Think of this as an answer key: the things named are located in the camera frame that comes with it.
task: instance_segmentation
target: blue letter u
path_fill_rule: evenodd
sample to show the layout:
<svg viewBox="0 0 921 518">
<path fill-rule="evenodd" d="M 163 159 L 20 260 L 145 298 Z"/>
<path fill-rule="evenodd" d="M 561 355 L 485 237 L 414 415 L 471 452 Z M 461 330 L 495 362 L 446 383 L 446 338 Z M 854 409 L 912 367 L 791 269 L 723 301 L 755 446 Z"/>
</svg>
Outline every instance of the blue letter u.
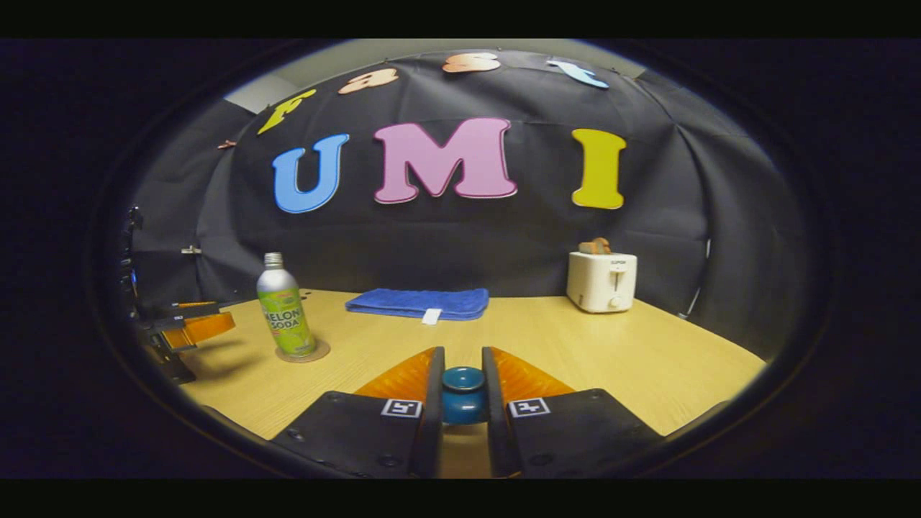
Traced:
<svg viewBox="0 0 921 518">
<path fill-rule="evenodd" d="M 297 161 L 306 152 L 295 147 L 272 161 L 275 168 L 275 203 L 285 212 L 298 214 L 316 210 L 330 201 L 339 187 L 339 149 L 348 142 L 348 134 L 331 135 L 318 140 L 313 150 L 320 153 L 320 178 L 309 191 L 297 188 Z"/>
</svg>

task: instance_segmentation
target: coaster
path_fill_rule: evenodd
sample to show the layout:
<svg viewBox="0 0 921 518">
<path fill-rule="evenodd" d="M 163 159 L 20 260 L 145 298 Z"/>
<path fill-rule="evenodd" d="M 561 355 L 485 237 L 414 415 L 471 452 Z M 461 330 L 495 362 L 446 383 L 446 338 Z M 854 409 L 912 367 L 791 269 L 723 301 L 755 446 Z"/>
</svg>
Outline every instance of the coaster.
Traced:
<svg viewBox="0 0 921 518">
<path fill-rule="evenodd" d="M 323 358 L 329 353 L 330 353 L 330 345 L 319 339 L 317 340 L 316 350 L 314 350 L 307 356 L 302 356 L 302 357 L 288 356 L 287 354 L 285 354 L 285 352 L 282 349 L 278 347 L 275 348 L 275 355 L 278 358 L 283 359 L 284 361 L 287 361 L 289 363 L 308 363 L 310 361 L 316 361 L 320 358 Z"/>
</svg>

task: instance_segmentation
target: folded towel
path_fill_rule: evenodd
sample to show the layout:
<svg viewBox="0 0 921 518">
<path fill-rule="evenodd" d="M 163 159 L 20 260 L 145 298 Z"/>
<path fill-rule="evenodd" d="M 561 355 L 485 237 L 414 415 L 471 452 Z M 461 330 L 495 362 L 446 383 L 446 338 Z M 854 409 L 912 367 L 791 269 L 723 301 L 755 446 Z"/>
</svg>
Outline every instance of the folded towel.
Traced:
<svg viewBox="0 0 921 518">
<path fill-rule="evenodd" d="M 422 318 L 429 308 L 440 309 L 444 320 L 474 320 L 483 316 L 489 303 L 484 288 L 467 291 L 404 291 L 372 289 L 345 303 L 350 312 Z"/>
</svg>

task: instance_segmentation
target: table surface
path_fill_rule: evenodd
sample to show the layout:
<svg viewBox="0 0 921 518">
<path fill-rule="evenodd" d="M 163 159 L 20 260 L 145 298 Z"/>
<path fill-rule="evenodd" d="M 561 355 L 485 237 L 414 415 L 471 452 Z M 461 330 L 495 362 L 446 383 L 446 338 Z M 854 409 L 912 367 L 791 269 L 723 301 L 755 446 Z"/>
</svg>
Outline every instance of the table surface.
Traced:
<svg viewBox="0 0 921 518">
<path fill-rule="evenodd" d="M 352 393 L 430 347 L 445 366 L 481 368 L 483 347 L 498 347 L 568 384 L 602 388 L 653 430 L 667 435 L 733 398 L 764 367 L 746 349 L 636 300 L 621 313 L 587 313 L 566 297 L 492 298 L 473 321 L 438 321 L 348 312 L 357 293 L 302 289 L 313 334 L 330 353 L 283 361 L 257 300 L 228 306 L 236 326 L 181 353 L 197 380 L 180 385 L 244 428 L 272 439 L 320 395 Z M 489 477 L 485 424 L 445 428 L 443 477 Z"/>
</svg>

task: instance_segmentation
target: toaster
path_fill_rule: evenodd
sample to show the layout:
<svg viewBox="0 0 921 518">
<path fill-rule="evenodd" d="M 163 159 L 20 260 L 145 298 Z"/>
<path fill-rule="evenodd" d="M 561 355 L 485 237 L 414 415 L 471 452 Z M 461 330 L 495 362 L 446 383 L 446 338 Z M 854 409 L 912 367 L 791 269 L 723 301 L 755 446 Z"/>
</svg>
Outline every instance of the toaster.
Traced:
<svg viewBox="0 0 921 518">
<path fill-rule="evenodd" d="M 636 256 L 626 253 L 569 254 L 566 295 L 587 312 L 625 312 L 633 307 Z"/>
</svg>

